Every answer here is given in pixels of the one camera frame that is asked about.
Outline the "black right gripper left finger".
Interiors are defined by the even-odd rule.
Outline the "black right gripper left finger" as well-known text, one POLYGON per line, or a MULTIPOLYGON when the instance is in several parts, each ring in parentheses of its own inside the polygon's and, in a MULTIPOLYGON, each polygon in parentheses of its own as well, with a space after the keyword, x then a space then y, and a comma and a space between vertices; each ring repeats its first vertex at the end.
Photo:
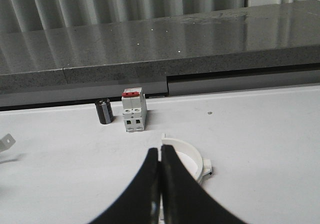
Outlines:
POLYGON ((150 148, 123 193, 92 224, 157 224, 160 213, 158 150, 150 148))

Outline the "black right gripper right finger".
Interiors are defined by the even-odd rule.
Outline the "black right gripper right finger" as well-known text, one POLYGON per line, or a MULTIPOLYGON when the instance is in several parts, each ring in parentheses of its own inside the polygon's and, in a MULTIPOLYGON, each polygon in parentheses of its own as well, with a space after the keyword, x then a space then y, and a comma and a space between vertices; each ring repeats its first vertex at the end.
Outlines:
POLYGON ((196 182, 171 145, 161 147, 161 189, 166 224, 245 223, 196 182))

